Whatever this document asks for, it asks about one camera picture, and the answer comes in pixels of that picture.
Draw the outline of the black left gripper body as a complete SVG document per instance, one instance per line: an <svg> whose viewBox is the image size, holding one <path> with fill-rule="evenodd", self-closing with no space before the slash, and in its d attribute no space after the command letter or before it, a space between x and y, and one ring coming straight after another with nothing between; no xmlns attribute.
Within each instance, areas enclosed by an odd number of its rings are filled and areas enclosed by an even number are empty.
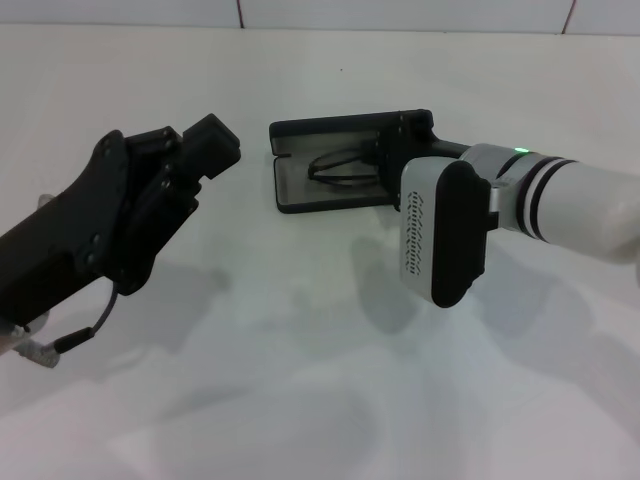
<svg viewBox="0 0 640 480"><path fill-rule="evenodd" d="M2 319L27 325L102 277L140 289L184 224L160 221L162 167L182 163L170 127L103 137L69 187L2 235Z"/></svg>

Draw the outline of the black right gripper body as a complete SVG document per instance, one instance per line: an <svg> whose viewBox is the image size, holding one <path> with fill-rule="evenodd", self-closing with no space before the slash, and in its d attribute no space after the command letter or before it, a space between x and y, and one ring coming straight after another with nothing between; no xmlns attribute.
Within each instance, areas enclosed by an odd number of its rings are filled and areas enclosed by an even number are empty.
<svg viewBox="0 0 640 480"><path fill-rule="evenodd" d="M469 145L439 139L430 110L384 112L376 115L376 162L379 182L391 205L400 209L401 174L415 158L459 159Z"/></svg>

